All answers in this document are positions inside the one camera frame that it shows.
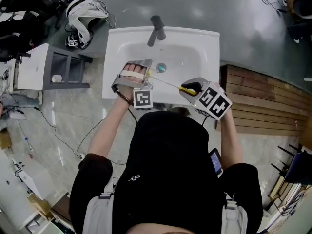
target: tiled floor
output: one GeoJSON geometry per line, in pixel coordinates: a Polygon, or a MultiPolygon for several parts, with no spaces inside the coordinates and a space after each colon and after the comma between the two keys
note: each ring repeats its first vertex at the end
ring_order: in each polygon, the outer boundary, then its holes
{"type": "MultiPolygon", "coordinates": [[[[47,120],[57,126],[56,134],[68,143],[74,151],[84,136],[109,112],[113,102],[102,99],[102,74],[104,59],[95,59],[85,70],[84,80],[90,83],[90,89],[68,89],[44,91],[41,110],[47,120]]],[[[64,192],[71,191],[75,176],[78,172],[80,160],[73,151],[54,136],[54,128],[50,127],[41,113],[32,108],[23,109],[27,120],[20,121],[21,127],[28,137],[33,148],[29,150],[24,135],[17,120],[8,121],[8,129],[13,142],[14,153],[31,152],[34,158],[43,164],[52,177],[56,193],[49,197],[53,204],[64,192]]],[[[134,111],[137,119],[142,111],[134,111]]],[[[204,116],[191,111],[192,117],[202,123],[204,116]]],[[[109,158],[122,163],[126,161],[128,148],[133,136],[135,121],[127,112],[118,129],[116,140],[109,158]]],[[[205,128],[209,132],[209,151],[213,148],[220,150],[221,134],[214,130],[214,121],[207,120],[205,128]]],[[[83,141],[78,154],[87,153],[88,145],[96,128],[83,141]]],[[[243,148],[244,162],[254,165],[259,171],[260,185],[263,187],[264,204],[267,195],[274,185],[278,172],[270,165],[280,165],[287,161],[289,156],[277,148],[278,145],[286,147],[288,143],[296,145],[296,138],[286,136],[264,136],[239,134],[243,148]]],[[[119,177],[124,166],[115,169],[115,176],[119,177]]]]}

